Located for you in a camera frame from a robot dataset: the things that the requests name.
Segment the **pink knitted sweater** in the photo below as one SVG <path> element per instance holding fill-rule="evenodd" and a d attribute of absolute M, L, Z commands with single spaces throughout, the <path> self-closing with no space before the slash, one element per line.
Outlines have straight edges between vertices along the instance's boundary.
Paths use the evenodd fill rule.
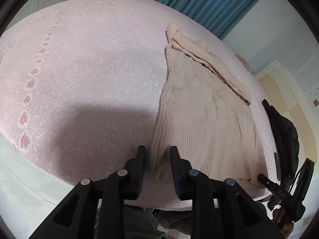
<path fill-rule="evenodd" d="M 252 197 L 264 192 L 259 174 L 267 174 L 262 141 L 250 110 L 248 89 L 226 64 L 174 24 L 167 27 L 168 77 L 159 102 L 149 173 L 172 180 L 168 150 L 209 178 L 235 179 Z"/>

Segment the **black smartphone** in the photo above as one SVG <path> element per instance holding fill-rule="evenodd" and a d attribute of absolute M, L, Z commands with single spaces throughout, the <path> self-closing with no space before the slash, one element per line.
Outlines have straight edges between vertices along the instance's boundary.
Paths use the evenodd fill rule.
<path fill-rule="evenodd" d="M 274 153 L 274 159 L 275 159 L 275 166 L 276 166 L 276 176 L 277 179 L 280 181 L 281 180 L 281 164 L 280 164 L 280 158 L 278 153 Z"/>

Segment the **black puffer jacket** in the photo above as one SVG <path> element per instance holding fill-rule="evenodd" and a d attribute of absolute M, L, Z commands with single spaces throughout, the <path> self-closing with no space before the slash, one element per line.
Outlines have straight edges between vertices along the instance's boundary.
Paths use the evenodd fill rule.
<path fill-rule="evenodd" d="M 262 100 L 262 105 L 267 113 L 271 131 L 276 145 L 281 164 L 281 182 L 295 177 L 298 168 L 299 140 L 294 124 L 277 112 L 267 100 Z"/>

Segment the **camouflage trousers legs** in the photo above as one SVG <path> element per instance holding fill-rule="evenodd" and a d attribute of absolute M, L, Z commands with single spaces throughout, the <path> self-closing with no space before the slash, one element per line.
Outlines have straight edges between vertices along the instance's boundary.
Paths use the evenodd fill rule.
<path fill-rule="evenodd" d="M 126 238 L 171 238 L 167 232 L 176 230 L 191 235 L 192 211 L 173 211 L 139 206 L 124 206 L 124 232 Z"/>

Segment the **cream wooden headboard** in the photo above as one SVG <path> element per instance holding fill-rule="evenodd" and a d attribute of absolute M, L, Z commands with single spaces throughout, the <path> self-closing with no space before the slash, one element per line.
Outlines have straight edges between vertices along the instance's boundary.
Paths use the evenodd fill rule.
<path fill-rule="evenodd" d="M 256 74 L 256 78 L 269 103 L 294 124 L 300 145 L 299 158 L 318 163 L 318 121 L 291 72 L 273 61 Z"/>

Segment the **pink bed with patterned sheet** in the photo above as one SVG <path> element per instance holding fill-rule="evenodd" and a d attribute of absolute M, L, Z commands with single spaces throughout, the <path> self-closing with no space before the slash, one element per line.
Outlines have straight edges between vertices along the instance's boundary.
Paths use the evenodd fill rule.
<path fill-rule="evenodd" d="M 152 0 L 69 0 L 31 14 L 1 36 L 1 135 L 33 166 L 60 180 L 54 197 L 84 177 L 119 169 L 150 146 L 167 77 L 166 29 L 175 24 L 250 90 L 268 170 L 274 139 L 265 93 L 210 31 Z"/>

